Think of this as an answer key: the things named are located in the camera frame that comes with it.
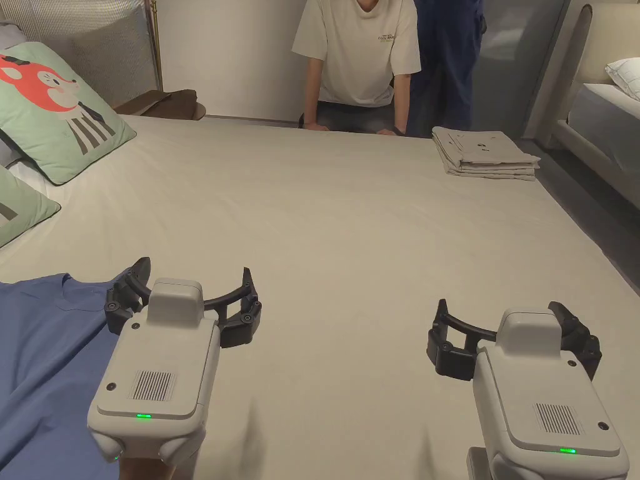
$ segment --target stack of folded shirts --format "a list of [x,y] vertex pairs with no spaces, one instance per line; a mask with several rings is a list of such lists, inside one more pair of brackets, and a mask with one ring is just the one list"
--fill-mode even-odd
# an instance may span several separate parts
[[502,132],[433,129],[447,173],[460,177],[535,180],[540,159],[523,153]]

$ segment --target green pillow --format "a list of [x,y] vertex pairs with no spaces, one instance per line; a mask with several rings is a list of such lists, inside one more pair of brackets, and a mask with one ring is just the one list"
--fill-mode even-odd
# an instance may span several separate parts
[[0,50],[0,139],[62,185],[136,133],[54,51]]
[[58,210],[60,205],[0,166],[0,247]]

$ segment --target hand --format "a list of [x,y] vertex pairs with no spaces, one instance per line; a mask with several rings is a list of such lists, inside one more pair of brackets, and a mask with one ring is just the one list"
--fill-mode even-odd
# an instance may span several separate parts
[[329,129],[323,125],[305,124],[305,130],[314,130],[316,132],[328,132]]

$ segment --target bed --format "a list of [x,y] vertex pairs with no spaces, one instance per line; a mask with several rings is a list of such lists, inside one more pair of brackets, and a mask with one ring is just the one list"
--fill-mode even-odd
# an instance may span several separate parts
[[605,66],[640,56],[640,5],[594,3],[579,16],[550,111],[552,140],[640,208],[640,102],[613,85]]
[[615,85],[586,83],[576,94],[567,123],[622,172],[640,173],[639,101]]
[[0,250],[0,280],[106,281],[149,256],[150,282],[211,297],[252,269],[262,324],[221,355],[195,479],[466,479],[472,389],[425,354],[444,297],[493,329],[565,303],[600,337],[595,385],[637,468],[640,298],[539,183],[446,175],[430,140],[127,121],[137,138]]

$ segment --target cartoon fox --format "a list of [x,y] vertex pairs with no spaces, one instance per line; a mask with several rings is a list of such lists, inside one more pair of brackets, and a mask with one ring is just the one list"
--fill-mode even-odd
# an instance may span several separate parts
[[102,115],[78,100],[76,80],[65,80],[49,67],[0,55],[0,81],[13,85],[34,105],[57,113],[76,137],[83,155],[115,135]]

